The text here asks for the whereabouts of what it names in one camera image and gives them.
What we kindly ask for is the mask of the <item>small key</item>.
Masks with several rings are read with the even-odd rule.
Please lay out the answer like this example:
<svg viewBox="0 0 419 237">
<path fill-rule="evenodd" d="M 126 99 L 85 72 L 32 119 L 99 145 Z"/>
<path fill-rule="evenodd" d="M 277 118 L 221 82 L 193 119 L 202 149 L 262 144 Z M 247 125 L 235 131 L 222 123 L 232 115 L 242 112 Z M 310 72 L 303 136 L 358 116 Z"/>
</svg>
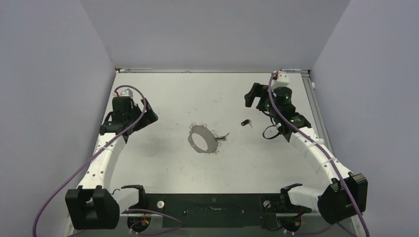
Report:
<svg viewBox="0 0 419 237">
<path fill-rule="evenodd" d="M 219 140 L 221 140 L 221 141 L 226 141 L 227 140 L 227 136 L 229 135 L 229 133 L 227 133 L 227 134 L 225 134 L 225 135 L 223 135 L 223 136 L 218 136 L 218 137 L 215 137 L 215 140 L 216 141 L 219 141 Z"/>
</svg>

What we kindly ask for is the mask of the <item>metal ring plate with keyrings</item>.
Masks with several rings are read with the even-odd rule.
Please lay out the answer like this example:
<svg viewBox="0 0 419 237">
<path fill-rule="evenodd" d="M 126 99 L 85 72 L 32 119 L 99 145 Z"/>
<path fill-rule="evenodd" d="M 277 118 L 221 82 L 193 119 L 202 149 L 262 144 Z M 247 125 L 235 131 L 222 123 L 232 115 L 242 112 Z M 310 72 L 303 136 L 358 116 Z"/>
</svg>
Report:
<svg viewBox="0 0 419 237">
<path fill-rule="evenodd" d="M 208 128 L 208 125 L 205 123 L 191 123 L 187 141 L 192 149 L 199 154 L 217 154 L 222 142 L 221 140 L 215 140 L 215 137 L 218 136 L 221 135 Z"/>
</svg>

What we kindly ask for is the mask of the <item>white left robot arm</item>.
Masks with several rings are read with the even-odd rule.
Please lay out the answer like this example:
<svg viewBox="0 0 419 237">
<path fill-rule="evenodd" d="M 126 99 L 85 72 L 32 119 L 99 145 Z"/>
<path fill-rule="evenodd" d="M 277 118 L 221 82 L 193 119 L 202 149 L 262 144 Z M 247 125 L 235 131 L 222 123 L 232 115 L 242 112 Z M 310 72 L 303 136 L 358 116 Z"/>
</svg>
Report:
<svg viewBox="0 0 419 237">
<path fill-rule="evenodd" d="M 94 159 L 75 189 L 69 189 L 65 202 L 76 230 L 114 229 L 122 212 L 110 192 L 116 163 L 129 136 L 156 122 L 159 117 L 147 99 L 144 108 L 129 96 L 112 99 L 112 110 L 100 126 Z"/>
</svg>

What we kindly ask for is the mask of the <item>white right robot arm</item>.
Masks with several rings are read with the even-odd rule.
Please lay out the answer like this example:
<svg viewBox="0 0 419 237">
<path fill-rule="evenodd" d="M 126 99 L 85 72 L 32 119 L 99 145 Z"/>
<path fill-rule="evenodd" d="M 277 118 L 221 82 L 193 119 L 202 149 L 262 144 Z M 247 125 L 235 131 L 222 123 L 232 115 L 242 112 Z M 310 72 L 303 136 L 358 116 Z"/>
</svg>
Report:
<svg viewBox="0 0 419 237">
<path fill-rule="evenodd" d="M 328 150 L 311 123 L 296 111 L 292 90 L 279 86 L 269 91 L 267 85 L 254 83 L 244 95 L 245 106 L 251 107 L 255 98 L 260 99 L 256 108 L 272 119 L 279 134 L 301 152 L 324 184 L 321 190 L 300 183 L 282 188 L 280 207 L 285 211 L 298 206 L 318 211 L 329 224 L 363 213 L 368 191 L 366 177 L 354 174 Z"/>
</svg>

